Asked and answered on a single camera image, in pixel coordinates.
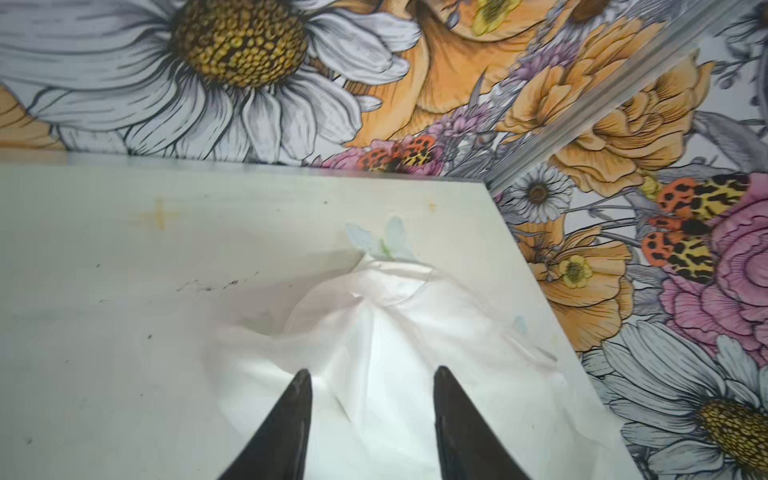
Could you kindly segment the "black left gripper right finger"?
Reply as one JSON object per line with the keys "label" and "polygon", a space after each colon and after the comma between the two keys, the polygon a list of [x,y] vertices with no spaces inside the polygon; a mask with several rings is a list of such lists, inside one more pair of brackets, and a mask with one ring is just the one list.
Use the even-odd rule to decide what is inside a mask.
{"label": "black left gripper right finger", "polygon": [[435,431],[445,480],[529,480],[446,366],[433,377]]}

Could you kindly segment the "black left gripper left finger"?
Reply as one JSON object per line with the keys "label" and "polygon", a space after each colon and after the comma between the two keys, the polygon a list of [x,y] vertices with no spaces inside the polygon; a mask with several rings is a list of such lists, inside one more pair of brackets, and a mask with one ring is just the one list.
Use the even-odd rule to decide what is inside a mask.
{"label": "black left gripper left finger", "polygon": [[301,369],[219,479],[303,479],[312,400],[310,372]]}

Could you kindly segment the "white cloth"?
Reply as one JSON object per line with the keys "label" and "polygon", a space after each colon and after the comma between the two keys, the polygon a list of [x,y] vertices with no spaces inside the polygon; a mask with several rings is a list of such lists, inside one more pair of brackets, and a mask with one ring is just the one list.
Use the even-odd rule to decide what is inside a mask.
{"label": "white cloth", "polygon": [[298,371],[310,373],[310,479],[438,478],[433,385],[443,366],[532,478],[637,478],[620,422],[517,323],[437,269],[368,258],[274,327],[236,314],[207,362],[243,435]]}

